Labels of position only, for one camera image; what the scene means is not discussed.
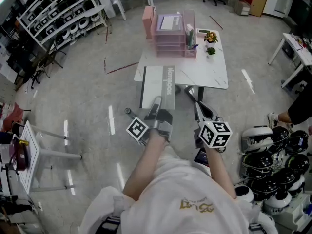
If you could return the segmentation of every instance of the small plant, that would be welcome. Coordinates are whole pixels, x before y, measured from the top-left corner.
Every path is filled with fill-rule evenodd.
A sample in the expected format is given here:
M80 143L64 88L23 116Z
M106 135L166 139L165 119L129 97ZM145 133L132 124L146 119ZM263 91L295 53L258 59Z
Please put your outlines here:
M208 42L218 42L218 37L215 32L209 31L204 37L204 41Z
M212 47L210 47L210 48L207 48L207 50L206 50L206 52L208 53L208 55L214 55L215 54L215 48L212 48Z

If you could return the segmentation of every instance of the floor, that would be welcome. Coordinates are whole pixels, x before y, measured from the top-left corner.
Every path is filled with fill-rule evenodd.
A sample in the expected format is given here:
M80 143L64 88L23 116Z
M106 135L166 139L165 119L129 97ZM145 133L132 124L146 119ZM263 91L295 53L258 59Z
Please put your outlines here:
M284 53L278 54L271 66L268 60L289 27L280 19L262 16L241 17L229 7L202 0L174 0L156 4L157 8L194 9L196 26L219 31L225 55L229 89L205 89L204 102L214 107L230 124L233 136L223 158L237 182L242 131L255 125L266 125L266 114L284 112L292 97L281 89L280 80L294 70ZM51 66L51 78L41 78L34 90L20 88L16 102L30 108L28 120L41 128L62 134L68 122L68 146L47 139L52 150L82 154L82 161L48 160L52 170L45 170L40 185L74 184L73 190L31 193L42 205L40 219L51 234L77 233L91 201L105 186L122 189L136 165L143 148L126 133L131 120L124 114L130 107L140 116L141 83L134 75L145 41L141 17L143 7L126 11L111 20L112 34L106 28L93 31L86 38L58 53L64 69ZM209 16L212 16L221 29ZM107 74L110 71L127 68ZM197 128L193 104L181 93L176 97L174 131L171 144L184 159L196 155L193 130Z

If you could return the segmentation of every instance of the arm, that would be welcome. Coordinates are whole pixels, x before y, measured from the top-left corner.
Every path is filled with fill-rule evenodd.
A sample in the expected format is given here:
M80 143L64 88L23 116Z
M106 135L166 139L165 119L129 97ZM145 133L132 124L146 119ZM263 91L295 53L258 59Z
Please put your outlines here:
M156 165L165 146L165 138L160 136L156 129L152 129L145 151L123 189L125 195L135 201L138 200L142 191L152 181Z
M226 171L221 153L205 145L212 179L217 182L232 198L236 199L233 183Z

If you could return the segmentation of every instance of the pink drawer organizer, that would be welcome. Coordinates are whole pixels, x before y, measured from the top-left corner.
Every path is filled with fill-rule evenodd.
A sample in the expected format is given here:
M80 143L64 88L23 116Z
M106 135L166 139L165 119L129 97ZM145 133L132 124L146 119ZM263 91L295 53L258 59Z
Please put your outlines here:
M182 27L180 30L157 31L158 16L164 14L181 14ZM186 42L185 29L186 25L190 24L194 28L193 37L196 44L196 26L194 10L161 10L156 11L152 25L151 35L155 46L155 51L158 57L188 57L196 58L196 48L188 49Z

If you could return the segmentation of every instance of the white shirt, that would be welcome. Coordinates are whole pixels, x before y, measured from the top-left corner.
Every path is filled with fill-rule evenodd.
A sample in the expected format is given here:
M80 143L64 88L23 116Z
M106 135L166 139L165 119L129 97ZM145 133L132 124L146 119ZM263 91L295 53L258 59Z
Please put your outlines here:
M122 234L247 234L260 209L230 197L207 174L186 160L164 158L155 179L139 200L117 189L102 189L80 226L81 234L94 234L114 210L113 197L123 196Z

